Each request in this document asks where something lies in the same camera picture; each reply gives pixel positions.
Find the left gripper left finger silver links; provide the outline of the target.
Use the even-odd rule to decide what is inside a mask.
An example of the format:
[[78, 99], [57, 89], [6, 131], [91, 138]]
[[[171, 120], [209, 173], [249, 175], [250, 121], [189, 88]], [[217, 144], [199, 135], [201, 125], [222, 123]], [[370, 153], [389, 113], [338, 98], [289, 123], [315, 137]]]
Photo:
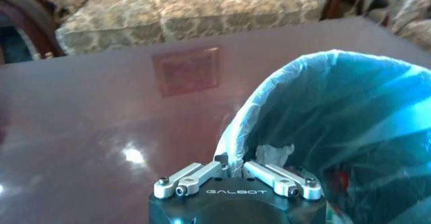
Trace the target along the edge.
[[154, 184], [154, 196], [157, 198], [170, 198], [191, 196], [199, 192], [201, 186], [211, 178], [225, 178], [229, 176], [229, 155], [217, 155], [209, 164], [194, 162], [181, 169], [171, 176], [161, 177]]

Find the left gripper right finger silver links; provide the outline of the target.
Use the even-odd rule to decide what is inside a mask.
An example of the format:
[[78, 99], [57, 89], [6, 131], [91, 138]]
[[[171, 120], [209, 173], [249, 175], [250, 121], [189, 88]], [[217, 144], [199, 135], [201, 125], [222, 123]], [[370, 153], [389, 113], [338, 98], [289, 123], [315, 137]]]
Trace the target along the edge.
[[267, 184], [277, 195], [287, 198], [302, 197], [306, 200], [322, 198], [322, 186], [314, 177], [301, 177], [274, 164], [261, 165], [254, 161], [243, 164], [243, 174]]

